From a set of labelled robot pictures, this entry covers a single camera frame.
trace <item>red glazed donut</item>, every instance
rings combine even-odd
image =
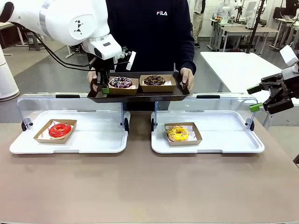
[[[63,139],[71,132],[71,126],[67,124],[57,124],[50,128],[49,135],[54,139]]]

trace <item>donut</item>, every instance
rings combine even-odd
[[[126,77],[115,77],[109,84],[115,88],[126,89],[133,85],[132,80]]]
[[[144,79],[146,85],[164,85],[165,79],[162,76],[148,76]]]
[[[71,132],[71,126],[67,124],[57,124],[50,128],[49,135],[52,139],[64,139],[65,136]]]
[[[187,141],[189,131],[182,126],[172,126],[167,132],[171,141]]]

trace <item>purple sprinkled donut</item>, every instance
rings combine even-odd
[[[115,77],[109,84],[115,88],[126,89],[133,85],[132,80],[126,77]]]

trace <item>hand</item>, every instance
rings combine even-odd
[[[191,69],[182,68],[181,75],[183,76],[183,83],[187,83],[188,81],[188,90],[191,91],[194,85],[194,76]]]
[[[95,73],[95,71],[90,71],[87,74],[86,78],[87,78],[88,83],[90,84],[94,78],[97,78],[97,74]],[[98,91],[98,87],[95,84],[93,84],[93,90],[96,92]]]

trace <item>wire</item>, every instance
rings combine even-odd
[[[87,70],[87,69],[79,69],[79,68],[73,68],[73,67],[68,67],[66,65],[70,66],[75,66],[75,67],[89,67],[92,64],[88,63],[88,65],[76,65],[76,64],[71,64],[71,63],[66,63],[62,61],[43,41],[42,39],[35,33],[33,32],[33,35],[39,40],[39,42],[45,47],[46,51],[50,54],[50,56],[57,61],[60,65],[64,66],[65,68],[68,69],[74,69],[74,70],[79,70],[79,71],[96,71],[96,70]],[[121,62],[121,63],[116,63],[114,65],[119,65],[119,64],[128,64],[129,62]]]
[[[33,32],[33,35],[42,43],[42,45],[45,47],[45,49],[48,52],[51,52],[53,54],[53,56],[56,57],[57,60],[59,60],[61,63],[70,65],[70,66],[74,66],[74,67],[89,67],[90,66],[90,63],[88,63],[86,65],[78,65],[78,64],[71,64],[71,63],[64,62],[50,48],[48,48],[48,46],[42,41],[42,39],[35,32]]]
[[[284,19],[286,19],[282,14],[281,14],[281,7],[282,7],[282,3],[283,3],[284,0],[281,0],[281,4],[280,4],[280,8],[279,8],[279,13],[280,13],[280,16]]]

